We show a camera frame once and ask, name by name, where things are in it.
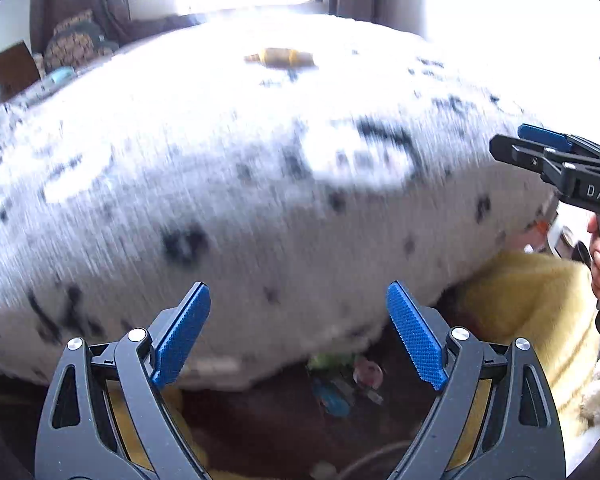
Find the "yellow object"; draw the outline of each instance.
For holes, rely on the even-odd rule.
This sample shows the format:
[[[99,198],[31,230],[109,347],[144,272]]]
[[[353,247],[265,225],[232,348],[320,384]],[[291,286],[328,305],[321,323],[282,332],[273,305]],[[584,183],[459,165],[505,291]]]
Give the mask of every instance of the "yellow object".
[[[244,58],[246,62],[262,63],[268,68],[306,68],[314,66],[313,54],[292,48],[265,48],[259,54]]]
[[[129,459],[134,464],[141,465],[142,467],[153,471],[153,466],[151,465],[151,462],[148,461],[148,457],[146,456],[140,439],[133,427],[131,415],[129,415],[129,410],[124,402],[124,396],[119,383],[111,381],[108,384],[108,392],[111,399],[111,407],[113,408],[113,415],[115,416],[115,421],[120,431],[120,436],[124,441],[124,446],[126,447]],[[195,454],[195,457],[207,470],[211,478],[213,478],[213,480],[247,480],[244,477],[233,473],[208,469],[209,460],[205,450],[193,441],[191,430],[184,420],[184,417],[181,415],[184,406],[182,392],[174,386],[166,386],[161,393],[167,409],[169,410],[169,415],[171,415],[173,422],[176,423],[177,429],[187,441],[191,451],[193,451],[193,454]]]
[[[600,350],[589,269],[544,254],[502,253],[459,289],[459,314],[481,339],[509,345],[525,337],[544,369],[566,441],[587,429],[580,399]],[[489,384],[480,381],[449,468],[466,462],[480,430]]]

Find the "pillow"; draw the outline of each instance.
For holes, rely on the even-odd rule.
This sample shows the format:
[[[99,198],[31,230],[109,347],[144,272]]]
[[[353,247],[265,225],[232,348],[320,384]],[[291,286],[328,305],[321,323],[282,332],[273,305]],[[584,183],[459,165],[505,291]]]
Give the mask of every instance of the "pillow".
[[[316,66],[244,62],[273,46]],[[212,306],[183,387],[360,351],[393,280],[432,303],[545,213],[550,188],[488,151],[523,122],[421,38],[332,16],[113,57],[0,131],[0,372],[46,383],[70,338],[148,326],[196,281]]]

